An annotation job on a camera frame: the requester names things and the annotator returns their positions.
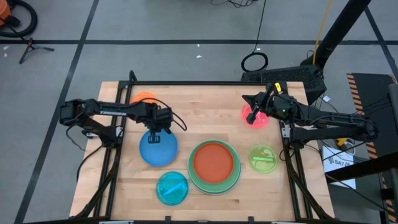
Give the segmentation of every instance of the blue bowl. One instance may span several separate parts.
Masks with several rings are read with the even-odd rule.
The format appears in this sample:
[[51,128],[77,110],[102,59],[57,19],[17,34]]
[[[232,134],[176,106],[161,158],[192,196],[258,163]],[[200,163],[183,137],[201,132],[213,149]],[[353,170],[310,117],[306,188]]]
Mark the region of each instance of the blue bowl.
[[150,131],[147,131],[139,142],[139,153],[142,159],[151,166],[162,167],[174,161],[178,154],[178,142],[174,134],[167,134],[164,129],[156,133],[160,143],[148,143]]
[[156,196],[165,205],[178,205],[188,194],[187,179],[179,172],[167,172],[156,183]]

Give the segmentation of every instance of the wooden tabletop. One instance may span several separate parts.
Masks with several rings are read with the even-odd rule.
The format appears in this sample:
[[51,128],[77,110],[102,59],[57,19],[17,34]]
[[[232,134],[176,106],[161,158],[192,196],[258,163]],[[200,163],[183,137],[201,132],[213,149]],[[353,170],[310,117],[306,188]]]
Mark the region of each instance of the wooden tabletop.
[[[288,82],[287,85],[290,95],[301,103],[307,103],[302,83]],[[114,102],[117,86],[117,82],[103,82],[98,100]],[[172,107],[186,122],[188,131],[183,132],[177,125],[172,125],[171,130],[179,144],[178,156],[168,166],[151,167],[139,154],[139,140],[146,128],[127,120],[111,219],[164,220],[170,215],[172,220],[246,221],[248,216],[253,216],[256,221],[294,221],[285,163],[279,161],[274,171],[260,174],[250,167],[248,161],[249,150],[256,144],[268,145],[278,154],[282,150],[278,120],[271,118],[262,129],[250,128],[242,121],[241,110],[246,102],[241,95],[255,95],[264,90],[264,86],[133,86],[132,95],[150,91]],[[110,125],[111,117],[95,116],[95,120]],[[200,192],[187,173],[191,151],[209,139],[228,142],[242,163],[239,182],[223,195]],[[85,156],[100,144],[98,138],[88,140]],[[98,188],[104,152],[102,149],[96,153],[81,168],[70,215],[80,212]],[[305,147],[301,155],[309,191],[323,209],[334,216],[318,152]],[[170,207],[157,199],[154,189],[158,178],[172,170],[185,175],[189,193],[181,204]],[[298,197],[300,213],[304,217],[299,190]],[[103,205],[107,198],[106,191]]]

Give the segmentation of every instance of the floor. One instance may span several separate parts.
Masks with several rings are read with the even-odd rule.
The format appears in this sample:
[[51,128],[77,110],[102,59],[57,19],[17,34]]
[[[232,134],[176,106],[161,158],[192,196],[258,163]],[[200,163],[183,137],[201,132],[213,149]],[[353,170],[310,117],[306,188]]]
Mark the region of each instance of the floor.
[[[96,98],[102,81],[125,80],[130,70],[139,80],[239,80],[243,72],[240,62],[254,46],[228,40],[256,39],[263,0],[240,9],[231,4],[213,6],[207,0],[26,2],[39,15],[32,37],[55,51],[32,52],[19,65],[25,45],[0,37],[3,223],[68,217],[83,152],[65,137],[65,127],[57,124],[57,103]],[[323,36],[346,2],[333,2]],[[268,68],[296,66],[306,57],[314,46],[300,40],[316,39],[327,4],[327,0],[266,2],[259,38],[274,41],[258,48],[268,55]],[[395,58],[397,8],[395,0],[369,5]],[[29,20],[23,9],[15,9],[14,15]],[[396,65],[388,63],[365,13],[345,40],[353,41],[336,48],[324,75],[330,103],[340,112],[352,113],[354,104],[346,74],[393,74]],[[253,59],[250,64],[260,67],[261,61]],[[332,110],[326,103],[322,109]],[[72,136],[84,145],[86,140],[78,128]],[[367,157],[364,149],[357,151],[357,156]],[[344,221],[380,222],[374,210],[333,204],[336,216]]]

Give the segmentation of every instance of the yellow wire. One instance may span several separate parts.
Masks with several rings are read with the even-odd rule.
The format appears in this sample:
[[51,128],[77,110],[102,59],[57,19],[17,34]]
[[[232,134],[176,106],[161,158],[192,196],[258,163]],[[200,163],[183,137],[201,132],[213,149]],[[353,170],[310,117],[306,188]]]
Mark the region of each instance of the yellow wire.
[[319,29],[317,41],[315,42],[315,50],[313,51],[313,57],[312,57],[312,64],[313,64],[313,65],[315,65],[315,56],[317,56],[318,42],[319,42],[319,39],[321,38],[322,30],[323,30],[323,27],[325,26],[326,18],[327,18],[328,15],[329,15],[331,2],[332,2],[332,0],[329,0],[328,9],[326,10],[325,16],[323,17],[321,29]]

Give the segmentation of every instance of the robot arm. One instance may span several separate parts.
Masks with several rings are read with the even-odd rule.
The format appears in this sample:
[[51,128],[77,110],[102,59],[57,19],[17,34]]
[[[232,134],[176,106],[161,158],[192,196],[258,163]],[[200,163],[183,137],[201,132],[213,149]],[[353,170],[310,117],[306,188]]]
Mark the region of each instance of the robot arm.
[[159,143],[160,136],[156,136],[164,129],[171,134],[173,111],[171,108],[161,108],[155,103],[139,101],[130,105],[122,103],[107,103],[89,100],[71,100],[60,108],[60,124],[65,126],[79,126],[84,130],[99,136],[104,145],[114,146],[119,141],[116,128],[103,126],[90,117],[96,114],[109,116],[126,116],[136,123],[143,123],[150,131],[149,143]]
[[252,124],[258,112],[267,116],[295,123],[298,126],[316,128],[283,128],[283,138],[288,138],[293,147],[303,148],[304,144],[316,139],[353,138],[357,141],[370,142],[377,138],[376,125],[360,114],[344,114],[320,111],[303,105],[287,94],[279,94],[272,84],[266,92],[242,96],[252,108],[247,121]]

